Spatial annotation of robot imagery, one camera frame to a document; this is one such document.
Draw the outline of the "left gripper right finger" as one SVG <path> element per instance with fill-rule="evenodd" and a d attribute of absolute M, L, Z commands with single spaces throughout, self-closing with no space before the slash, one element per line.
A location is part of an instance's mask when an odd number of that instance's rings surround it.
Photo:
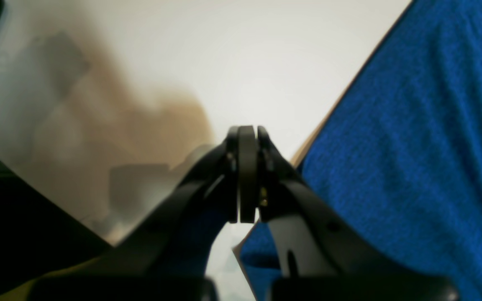
<path fill-rule="evenodd" d="M 457 301 L 444 276 L 414 272 L 377 251 L 327 206 L 264 127 L 238 128 L 241 222 L 269 227 L 281 277 L 268 301 Z"/>

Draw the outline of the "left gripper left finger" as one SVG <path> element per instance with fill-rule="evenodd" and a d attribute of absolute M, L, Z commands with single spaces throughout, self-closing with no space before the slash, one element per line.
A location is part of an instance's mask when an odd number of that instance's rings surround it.
<path fill-rule="evenodd" d="M 212 244 L 239 221 L 239 127 L 201 158 L 116 248 L 34 284 L 29 301 L 218 301 L 205 276 Z"/>

